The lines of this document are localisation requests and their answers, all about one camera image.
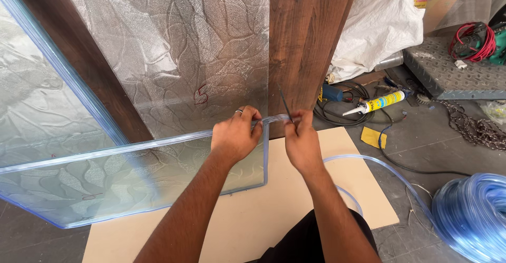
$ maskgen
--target black pants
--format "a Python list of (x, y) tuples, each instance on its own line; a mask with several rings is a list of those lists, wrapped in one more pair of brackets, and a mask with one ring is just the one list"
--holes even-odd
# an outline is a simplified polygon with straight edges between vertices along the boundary
[[(371, 246), (378, 253), (374, 237), (367, 222), (354, 210), (350, 210), (350, 212)], [(274, 248), (270, 247), (267, 249), (262, 258), (258, 260), (258, 263), (272, 262), (325, 262), (314, 210), (310, 211), (299, 223), (290, 229)]]

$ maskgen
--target hand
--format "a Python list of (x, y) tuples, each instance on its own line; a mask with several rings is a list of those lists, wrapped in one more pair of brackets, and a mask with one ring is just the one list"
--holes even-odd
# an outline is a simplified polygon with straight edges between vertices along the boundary
[(313, 129), (313, 112), (300, 110), (292, 115), (294, 123), (284, 122), (286, 154), (302, 176), (324, 168), (318, 133)]
[(260, 112), (252, 106), (239, 109), (242, 113), (235, 112), (233, 117), (215, 124), (212, 129), (211, 154), (230, 161), (230, 167), (248, 156), (262, 135), (262, 121), (251, 130), (251, 121), (262, 118)]

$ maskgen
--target red extension cord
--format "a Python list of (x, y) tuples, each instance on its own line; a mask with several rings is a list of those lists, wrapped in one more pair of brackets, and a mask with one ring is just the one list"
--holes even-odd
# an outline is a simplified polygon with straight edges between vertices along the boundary
[[(476, 53), (474, 53), (470, 56), (467, 56), (465, 58), (458, 57), (455, 54), (455, 52), (453, 52), (453, 47), (456, 45), (457, 41), (462, 45), (464, 44), (462, 42), (462, 40), (460, 40), (461, 37), (473, 33), (473, 31), (475, 29), (475, 24), (476, 23), (465, 24), (465, 25), (461, 26), (459, 28), (459, 30), (455, 33), (455, 35), (451, 41), (450, 48), (448, 48), (448, 53), (450, 53), (450, 55), (454, 59), (456, 59), (456, 60), (464, 59), (464, 60), (469, 60), (471, 62), (480, 62), (483, 59), (494, 54), (494, 52), (495, 52), (495, 33), (488, 25), (485, 25), (487, 27), (487, 37), (485, 39), (485, 43), (481, 46), (480, 50), (471, 47), (471, 49), (476, 51)], [(462, 35), (459, 35), (460, 31), (465, 28), (468, 28), (468, 29), (465, 30), (465, 32)]]

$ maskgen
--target diamond plate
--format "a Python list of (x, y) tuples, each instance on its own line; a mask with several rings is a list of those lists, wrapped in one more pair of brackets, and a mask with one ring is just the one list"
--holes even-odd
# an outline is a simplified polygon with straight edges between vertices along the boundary
[(487, 60), (458, 69), (450, 37), (426, 37), (403, 51), (404, 63), (437, 100), (506, 99), (506, 67)]

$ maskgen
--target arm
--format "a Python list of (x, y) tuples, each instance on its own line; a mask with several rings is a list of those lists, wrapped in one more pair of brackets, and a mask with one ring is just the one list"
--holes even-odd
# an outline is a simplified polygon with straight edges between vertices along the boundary
[(258, 144), (260, 113), (247, 106), (243, 113), (212, 129), (211, 153), (142, 248), (135, 262), (198, 262), (207, 225), (228, 172)]
[(346, 207), (323, 165), (313, 112), (297, 111), (285, 121), (286, 153), (308, 186), (326, 262), (377, 262), (369, 241)]

